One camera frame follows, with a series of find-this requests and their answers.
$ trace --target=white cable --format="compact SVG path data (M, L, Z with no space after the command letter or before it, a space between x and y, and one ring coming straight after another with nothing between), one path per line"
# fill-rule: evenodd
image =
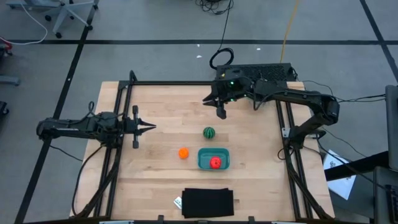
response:
M14 43L14 42L10 42L10 41L8 41L8 40L6 40L6 39L3 39L1 36L0 36L0 39L1 39L2 41L4 41L5 43L14 44L14 45L28 45L28 44L38 44L38 43L41 43L41 42L47 37L47 34L48 34L47 29L46 29L41 23L39 23L35 18L33 18L33 17L29 14L29 12L27 12L27 10L25 9L25 6L24 6L24 4L23 4L22 2L21 2L21 6L22 6L22 8L24 8L26 14L27 14L30 18L32 18L36 23L38 23L38 25L40 25L41 27L43 27L43 29L45 29L45 35L44 35L44 37L43 37L41 40L39 40L39 41L33 41L33 42L28 42L28 43Z

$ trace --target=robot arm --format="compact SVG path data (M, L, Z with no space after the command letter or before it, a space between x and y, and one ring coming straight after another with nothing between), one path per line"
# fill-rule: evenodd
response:
M254 101L254 110L267 101L279 100L308 106L314 115L300 126L286 129L289 144L303 148L306 135L314 133L320 126L337 123L340 106L334 96L317 91L292 90L275 85L267 80L251 80L242 70L227 70L211 84L211 93L203 99L203 104L216 107L216 114L226 118L224 104L249 97Z
M139 147L138 136L156 128L138 118L138 106L132 107L133 119L128 117L118 120L118 115L112 112L102 112L94 116L85 116L80 120L47 118L37 125L36 134L40 139L59 138L60 136L96 139L106 147L114 148L118 145L120 134L133 134L133 148ZM139 125L149 128L139 129Z

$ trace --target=wooden table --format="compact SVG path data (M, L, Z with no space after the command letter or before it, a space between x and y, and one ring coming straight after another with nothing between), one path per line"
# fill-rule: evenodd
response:
M303 89L300 82L288 86ZM96 113L113 110L117 87L117 82L103 82ZM139 149L132 148L132 135L124 138L112 219L156 220L158 215L164 215L165 220L183 220L173 201L184 188L191 187L234 191L235 215L207 220L247 221L248 216L257 221L294 220L285 162L277 158L282 140L275 102L266 103L258 111L253 111L250 99L229 103L227 119L222 120L216 116L215 108L201 104L209 93L210 86L133 86L131 105L138 105L139 116L157 128L139 138ZM296 124L310 117L306 106L292 105L292 110ZM202 135L207 126L216 130L212 140L205 140ZM99 142L89 140L85 158L98 146ZM190 150L185 160L178 157L178 149L183 146ZM312 139L306 139L305 146L318 150ZM229 149L229 169L200 170L197 153L202 147ZM81 175L75 200L77 211L98 188L104 153L102 149L91 158ZM309 191L334 216L320 156L302 149L302 160ZM299 189L297 192L304 217L302 194ZM107 199L106 192L102 214Z

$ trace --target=black towel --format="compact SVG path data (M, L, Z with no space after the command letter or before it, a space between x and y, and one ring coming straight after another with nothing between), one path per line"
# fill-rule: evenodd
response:
M228 189L185 189L182 192L185 218L211 218L234 215L234 195Z

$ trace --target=white tag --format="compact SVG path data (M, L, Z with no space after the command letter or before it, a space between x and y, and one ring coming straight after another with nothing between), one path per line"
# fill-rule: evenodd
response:
M179 208L182 209L182 199L180 197L177 197L174 199L174 204Z
M338 154L336 154L332 150L329 149L328 151L334 156L338 156ZM346 161L345 159L342 158L339 159L344 163L348 163L348 161ZM336 166L340 166L342 164L343 164L342 162L335 159L333 156L327 154L323 160L323 169L327 170ZM348 200L349 194L351 193L351 190L354 185L355 177L356 175L352 175L351 177L328 181L328 187L334 193L340 195L345 200Z

